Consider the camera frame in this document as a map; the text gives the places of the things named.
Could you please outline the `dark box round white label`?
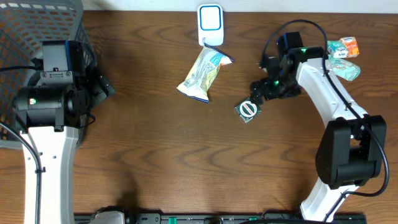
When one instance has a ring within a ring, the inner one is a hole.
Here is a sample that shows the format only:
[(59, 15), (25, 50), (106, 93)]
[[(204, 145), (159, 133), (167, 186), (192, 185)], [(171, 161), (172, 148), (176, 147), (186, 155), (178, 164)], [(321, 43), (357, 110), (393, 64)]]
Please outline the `dark box round white label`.
[(252, 121), (255, 117), (257, 117), (262, 110), (258, 105), (253, 103), (250, 98), (246, 98), (242, 102), (240, 102), (235, 108), (235, 112), (242, 119), (244, 123), (248, 123)]

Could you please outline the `green white snack packet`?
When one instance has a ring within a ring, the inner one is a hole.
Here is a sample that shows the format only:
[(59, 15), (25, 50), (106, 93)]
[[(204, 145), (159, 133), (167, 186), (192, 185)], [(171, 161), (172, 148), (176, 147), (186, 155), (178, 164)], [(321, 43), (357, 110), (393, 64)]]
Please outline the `green white snack packet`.
[(334, 58), (331, 55), (329, 55), (328, 60), (331, 65), (331, 69), (333, 70), (335, 75), (349, 82), (352, 82), (361, 73), (361, 69), (359, 66), (342, 58)]

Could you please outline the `teal Kleenex tissue pack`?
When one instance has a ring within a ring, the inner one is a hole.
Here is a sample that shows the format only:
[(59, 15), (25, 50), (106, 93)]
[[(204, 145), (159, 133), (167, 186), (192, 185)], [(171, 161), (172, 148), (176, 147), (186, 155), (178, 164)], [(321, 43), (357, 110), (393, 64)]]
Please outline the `teal Kleenex tissue pack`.
[(348, 49), (338, 40), (328, 40), (327, 49), (333, 58), (346, 58), (348, 56)]

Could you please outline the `clear orange snack packet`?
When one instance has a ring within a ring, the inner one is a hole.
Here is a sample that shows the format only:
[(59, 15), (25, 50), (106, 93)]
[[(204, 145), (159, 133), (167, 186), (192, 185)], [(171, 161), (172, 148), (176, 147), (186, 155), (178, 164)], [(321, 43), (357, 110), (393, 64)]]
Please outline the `clear orange snack packet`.
[(348, 51), (346, 58), (357, 57), (359, 55), (359, 47), (355, 37), (342, 37), (340, 42)]

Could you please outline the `yellow white snack bag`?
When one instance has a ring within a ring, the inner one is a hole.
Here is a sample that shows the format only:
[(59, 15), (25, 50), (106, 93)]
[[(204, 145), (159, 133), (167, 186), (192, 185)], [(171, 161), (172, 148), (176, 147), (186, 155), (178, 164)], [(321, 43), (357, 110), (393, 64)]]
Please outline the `yellow white snack bag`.
[(205, 44), (192, 68), (176, 89), (189, 98), (209, 103), (208, 90), (216, 79), (220, 67), (234, 59), (216, 47)]

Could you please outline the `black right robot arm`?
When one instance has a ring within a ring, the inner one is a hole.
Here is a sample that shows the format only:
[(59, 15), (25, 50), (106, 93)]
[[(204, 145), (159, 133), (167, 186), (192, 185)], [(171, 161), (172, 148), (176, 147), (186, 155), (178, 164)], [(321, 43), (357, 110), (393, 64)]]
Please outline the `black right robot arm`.
[(322, 47), (305, 47), (299, 32), (287, 32), (277, 39), (277, 50), (277, 57), (263, 56), (260, 67), (268, 76), (251, 84), (250, 101), (261, 105), (307, 92), (325, 132), (315, 157), (318, 179), (300, 213), (304, 220), (332, 222), (346, 197), (359, 195), (359, 187), (385, 166), (386, 122), (350, 97), (327, 69)]

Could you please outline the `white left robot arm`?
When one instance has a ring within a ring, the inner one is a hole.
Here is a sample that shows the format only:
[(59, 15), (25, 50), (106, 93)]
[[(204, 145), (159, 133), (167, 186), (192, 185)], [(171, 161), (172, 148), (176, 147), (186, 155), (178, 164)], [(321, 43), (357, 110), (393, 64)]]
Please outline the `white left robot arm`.
[(73, 160), (91, 109), (115, 90), (74, 40), (43, 42), (39, 79), (16, 96), (25, 160), (24, 223), (73, 223)]

